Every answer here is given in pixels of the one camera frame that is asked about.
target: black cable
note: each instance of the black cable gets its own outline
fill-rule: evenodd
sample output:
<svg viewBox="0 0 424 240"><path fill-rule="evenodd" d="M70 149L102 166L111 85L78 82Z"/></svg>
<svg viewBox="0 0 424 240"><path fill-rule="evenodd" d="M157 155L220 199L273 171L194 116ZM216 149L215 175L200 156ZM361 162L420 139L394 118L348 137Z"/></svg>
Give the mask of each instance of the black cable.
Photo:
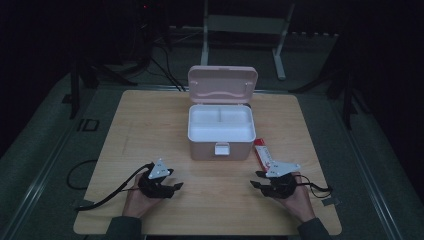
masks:
<svg viewBox="0 0 424 240"><path fill-rule="evenodd" d="M78 163L77 165L75 165L68 173L68 175L66 176L66 185L68 185L69 188L74 189L74 190L86 190L87 187L75 187L71 184L71 174L74 172L75 169L77 169L79 166L87 164L87 163L91 163L91 162L97 162L97 159L91 159L91 160L87 160L81 163Z"/></svg>
<svg viewBox="0 0 424 240"><path fill-rule="evenodd" d="M151 71L149 71L149 69L147 69L146 72L148 72L150 75L161 76L161 77L167 78L167 76L160 74L160 73L151 72Z"/></svg>
<svg viewBox="0 0 424 240"><path fill-rule="evenodd" d="M331 193L333 192L333 188L330 185L328 185L327 188L321 188L321 187L317 186L316 184L311 183L311 181L309 180L309 178L307 178L307 177L305 177L303 175L294 175L294 177L303 177L303 178L305 178L308 181L307 183L298 183L297 185L298 186L309 186L309 188L311 189L312 194L315 197L317 197L317 198L326 198L326 197L330 196ZM325 195L325 196L320 197L320 196L318 196L318 195L315 194L315 192L314 192L314 190L312 188L315 188L316 190L318 190L320 192L329 192L329 193L327 195Z"/></svg>
<svg viewBox="0 0 424 240"><path fill-rule="evenodd" d="M170 69L170 67L169 67L169 57L168 57L168 52L166 51L166 49L165 48L163 48L163 47L161 47L161 46L157 46L158 48L160 48L160 49L162 49L162 51L165 53L165 58L166 58L166 67L167 67L167 69L168 69L168 73L169 73L169 76L176 82L176 83L178 83L178 85L181 87L181 89L185 92L186 91L186 89L185 89L185 87L184 87L184 85L182 85L175 77L174 77L174 75L172 75L172 72L171 72L171 69Z"/></svg>
<svg viewBox="0 0 424 240"><path fill-rule="evenodd" d="M148 67L148 65L149 65L149 61L147 61L146 59L142 59L142 60L136 61L135 66L128 67L123 70L117 70L116 72L122 75L128 75L128 74L133 74L137 72L139 72L138 74L140 74L143 72L143 69Z"/></svg>
<svg viewBox="0 0 424 240"><path fill-rule="evenodd" d="M125 188L125 186L127 186L128 182L131 181L131 179L137 175L137 173L139 173L141 170L145 169L146 167L148 167L149 164L146 164L142 167L140 167L139 169L137 169L124 183L121 184L121 186L119 186L115 191L113 191L111 194L109 194L107 197L105 197L103 200L101 200L100 202L97 202L93 205L90 206L81 206L81 207L77 207L74 210L79 212L79 211L87 211L87 210L91 210L94 208L97 208L103 204L105 204L106 202L108 202L110 199L112 199L113 197L115 197L118 193L120 193L122 191L122 189Z"/></svg>
<svg viewBox="0 0 424 240"><path fill-rule="evenodd" d="M178 86L178 83L176 83L175 81L174 81L174 79L172 79L169 75L168 75L168 73L166 72L166 70L158 63L158 62L156 62L156 60L154 60L153 58L151 58L152 59L152 61L153 61L153 63L154 64L156 64L156 66L158 66L159 68L160 68L160 70L162 70L162 72L165 74L165 76L168 78L168 80L169 81L171 81L171 83L178 89L178 91L180 91L181 92L181 89L179 88L179 86Z"/></svg>

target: human hand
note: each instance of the human hand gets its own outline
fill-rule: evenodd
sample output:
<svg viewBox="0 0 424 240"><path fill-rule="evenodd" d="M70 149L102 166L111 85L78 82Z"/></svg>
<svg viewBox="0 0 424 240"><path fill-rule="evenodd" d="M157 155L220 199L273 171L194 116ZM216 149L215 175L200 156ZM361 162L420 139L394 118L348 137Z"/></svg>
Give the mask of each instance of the human hand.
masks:
<svg viewBox="0 0 424 240"><path fill-rule="evenodd" d="M124 210L122 216L141 218L149 209L153 208L162 199L161 198L148 198L138 189L138 181L141 174L135 177L134 186L127 194Z"/></svg>
<svg viewBox="0 0 424 240"><path fill-rule="evenodd" d="M293 172L292 175L296 176L300 175L300 173ZM302 183L302 177L297 176L295 179L297 183ZM274 199L281 203L291 215L295 216L302 223L315 218L306 186L297 186L294 193L286 199Z"/></svg>

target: sleeve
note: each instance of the sleeve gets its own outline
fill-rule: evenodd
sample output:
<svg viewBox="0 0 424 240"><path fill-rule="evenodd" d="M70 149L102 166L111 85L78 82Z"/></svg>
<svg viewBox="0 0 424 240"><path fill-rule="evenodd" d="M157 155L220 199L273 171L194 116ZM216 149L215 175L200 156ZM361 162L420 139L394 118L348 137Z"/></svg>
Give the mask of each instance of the sleeve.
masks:
<svg viewBox="0 0 424 240"><path fill-rule="evenodd" d="M297 230L302 240L331 240L330 234L319 218L302 223Z"/></svg>
<svg viewBox="0 0 424 240"><path fill-rule="evenodd" d="M141 239L141 220L134 217L112 218L103 240Z"/></svg>

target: pink box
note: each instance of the pink box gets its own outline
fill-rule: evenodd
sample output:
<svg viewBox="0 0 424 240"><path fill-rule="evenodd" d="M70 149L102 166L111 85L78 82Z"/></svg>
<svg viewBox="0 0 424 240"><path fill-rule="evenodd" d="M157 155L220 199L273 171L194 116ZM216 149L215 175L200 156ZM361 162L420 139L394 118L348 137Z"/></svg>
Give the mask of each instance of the pink box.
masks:
<svg viewBox="0 0 424 240"><path fill-rule="evenodd" d="M252 67L193 66L188 73L188 139L194 160L244 160L256 138L247 103L258 73Z"/></svg>

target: pink lid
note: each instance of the pink lid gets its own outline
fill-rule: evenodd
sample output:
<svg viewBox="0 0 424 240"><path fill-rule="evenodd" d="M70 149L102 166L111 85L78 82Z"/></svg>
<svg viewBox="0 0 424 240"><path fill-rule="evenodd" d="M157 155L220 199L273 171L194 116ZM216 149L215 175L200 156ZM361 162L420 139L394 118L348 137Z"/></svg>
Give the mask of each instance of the pink lid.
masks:
<svg viewBox="0 0 424 240"><path fill-rule="evenodd" d="M253 67L193 66L188 72L190 99L195 103L248 103L257 79Z"/></svg>

